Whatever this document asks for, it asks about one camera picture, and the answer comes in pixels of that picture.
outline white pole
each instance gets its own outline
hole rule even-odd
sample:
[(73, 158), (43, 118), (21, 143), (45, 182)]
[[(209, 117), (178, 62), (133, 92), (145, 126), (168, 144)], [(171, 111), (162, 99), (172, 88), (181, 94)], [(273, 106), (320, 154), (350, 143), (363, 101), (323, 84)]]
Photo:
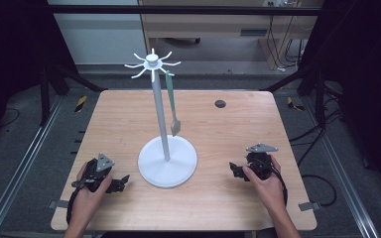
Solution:
[(164, 116), (160, 77), (157, 71), (155, 71), (154, 73), (151, 73), (151, 75), (154, 76), (154, 78), (151, 78), (152, 79), (151, 84), (153, 85), (154, 101), (156, 102), (157, 118), (159, 119), (159, 127), (160, 127), (160, 135), (161, 135), (162, 143), (163, 143), (163, 151), (165, 154), (165, 160), (168, 162), (170, 160), (170, 152), (169, 152), (169, 142), (167, 139), (166, 120)]

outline hand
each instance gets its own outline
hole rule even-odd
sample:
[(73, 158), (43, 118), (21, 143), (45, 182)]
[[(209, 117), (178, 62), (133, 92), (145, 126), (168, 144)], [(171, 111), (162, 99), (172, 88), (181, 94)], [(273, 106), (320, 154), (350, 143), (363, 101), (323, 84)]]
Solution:
[[(86, 163), (82, 166), (77, 180), (80, 180), (83, 172), (85, 171)], [(73, 202), (72, 214), (69, 223), (69, 227), (64, 237), (82, 237), (86, 226), (91, 218), (94, 216), (95, 211), (103, 199), (103, 195), (110, 187), (112, 182), (112, 176), (107, 176), (100, 184), (100, 187), (96, 192), (91, 192), (85, 186), (79, 192)]]
[[(281, 171), (281, 166), (277, 160), (271, 156), (272, 164), (278, 172)], [(255, 187), (255, 190), (261, 198), (262, 203), (268, 210), (271, 209), (285, 209), (286, 205), (283, 199), (283, 186), (277, 176), (272, 173), (271, 176), (265, 180), (260, 180), (255, 173), (248, 167), (243, 167), (243, 172), (250, 179)]]

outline gray floor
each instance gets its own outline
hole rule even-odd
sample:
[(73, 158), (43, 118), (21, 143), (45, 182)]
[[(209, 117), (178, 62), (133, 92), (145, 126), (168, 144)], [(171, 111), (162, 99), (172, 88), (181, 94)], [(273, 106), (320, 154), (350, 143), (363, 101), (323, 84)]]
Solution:
[[(291, 72), (290, 69), (286, 72), (269, 70), (256, 40), (202, 39), (199, 45), (194, 45), (191, 41), (159, 41), (157, 52), (160, 56), (166, 55), (169, 51), (173, 51), (173, 54), (168, 61), (183, 62), (181, 67), (172, 67), (172, 71), (178, 75), (175, 77), (175, 88), (257, 90), (267, 87)], [(131, 73), (137, 73), (138, 70), (119, 72), (113, 65), (81, 65), (79, 68), (84, 77), (100, 86), (151, 87), (148, 79), (129, 78)], [(62, 192), (75, 152), (80, 146), (83, 131), (86, 130), (99, 95), (69, 79), (67, 81), (70, 85), (68, 96), (52, 94), (53, 101), (62, 100), (60, 112), (0, 224), (0, 237), (62, 236), (60, 232), (50, 227), (53, 211), (47, 208), (48, 202), (58, 199)], [(311, 97), (302, 98), (297, 95), (295, 91), (297, 85), (298, 82), (295, 81), (274, 93), (289, 138), (301, 135), (315, 125), (312, 111), (299, 111), (287, 105), (288, 97), (293, 98), (295, 105), (303, 105), (307, 109), (314, 103)], [(11, 109), (8, 109), (2, 119), (2, 124), (13, 119), (15, 121), (0, 127), (0, 197), (40, 129), (39, 95), (39, 87), (35, 86), (14, 95), (8, 103), (8, 108)], [(76, 103), (82, 95), (88, 97), (84, 107), (80, 112), (74, 112)], [(326, 114), (338, 109), (334, 100), (329, 101), (326, 106), (328, 108)], [(343, 184), (339, 182), (329, 163), (329, 153), (325, 150), (325, 139), (329, 139), (378, 232), (377, 237), (381, 237), (381, 176), (376, 171), (363, 168), (360, 153), (352, 136), (339, 118), (340, 115), (336, 115), (328, 120), (325, 136), (309, 151), (300, 166), (302, 175), (321, 176), (335, 186), (337, 192), (334, 204), (315, 211), (317, 229), (302, 231), (302, 235), (303, 237), (376, 237), (361, 233), (350, 202), (344, 194)], [(299, 160), (308, 148), (309, 144), (306, 143), (313, 141), (317, 134), (318, 131), (292, 143), (296, 160)], [(311, 200), (327, 203), (333, 198), (330, 186), (323, 181), (315, 178), (305, 178), (304, 181)]]

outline metal bar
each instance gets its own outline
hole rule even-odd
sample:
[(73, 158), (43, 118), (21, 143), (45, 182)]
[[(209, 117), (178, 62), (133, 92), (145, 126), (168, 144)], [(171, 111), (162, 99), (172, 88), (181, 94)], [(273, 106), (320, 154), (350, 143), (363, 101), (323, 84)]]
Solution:
[(46, 139), (50, 128), (54, 124), (55, 118), (58, 115), (63, 100), (63, 97), (57, 96), (57, 100), (53, 105), (52, 114), (50, 115), (48, 122), (39, 128), (39, 131), (37, 132), (33, 142), (30, 144), (29, 149), (27, 150), (26, 154), (21, 160), (20, 165), (12, 176), (11, 181), (8, 183), (4, 193), (1, 195), (0, 225), (2, 224), (2, 221), (4, 220), (9, 208), (11, 207), (12, 202), (14, 201), (28, 171), (30, 170), (30, 167), (35, 160), (37, 153), (42, 147), (42, 144)]
[[(312, 106), (311, 102), (306, 100), (304, 97), (302, 100), (304, 101), (304, 105), (306, 105), (314, 124), (317, 124), (314, 114), (314, 107)], [(361, 201), (360, 196), (352, 184), (351, 179), (348, 177), (347, 172), (341, 164), (340, 159), (334, 150), (329, 137), (326, 134), (323, 135), (321, 143), (324, 150), (327, 152), (327, 159), (329, 161), (330, 167), (333, 171), (333, 174), (335, 175), (336, 180), (338, 181), (342, 194), (347, 201), (348, 207), (354, 216), (354, 220), (357, 223), (361, 234), (366, 238), (379, 237), (373, 221), (371, 220), (366, 208), (363, 205), (363, 202)]]
[(27, 10), (71, 14), (180, 14), (180, 15), (267, 15), (320, 16), (340, 14), (342, 10), (295, 7), (233, 6), (118, 6), (118, 5), (49, 5), (26, 6)]

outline wooden table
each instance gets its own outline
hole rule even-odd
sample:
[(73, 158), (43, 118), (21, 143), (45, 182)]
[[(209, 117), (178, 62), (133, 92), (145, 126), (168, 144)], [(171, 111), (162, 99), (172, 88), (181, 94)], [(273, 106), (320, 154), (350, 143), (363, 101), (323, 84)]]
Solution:
[[(162, 93), (170, 133), (169, 96), (165, 90)], [(137, 165), (144, 145), (160, 136), (153, 91), (101, 93), (61, 200), (69, 200), (70, 184), (79, 169), (100, 152), (116, 163), (111, 171), (115, 179), (131, 177), (123, 192), (105, 195), (88, 229), (253, 231), (271, 227), (251, 182), (235, 178), (229, 168), (229, 162), (246, 165), (246, 148), (257, 143), (279, 149), (271, 154), (282, 166), (290, 216), (299, 230), (315, 229), (314, 213), (299, 209), (299, 203), (309, 199), (270, 92), (177, 90), (175, 100), (182, 121), (179, 136), (193, 144), (198, 162), (188, 181), (163, 189), (146, 182)], [(224, 100), (226, 106), (217, 108), (216, 100)], [(66, 229), (65, 215), (66, 209), (57, 208), (54, 229)]]

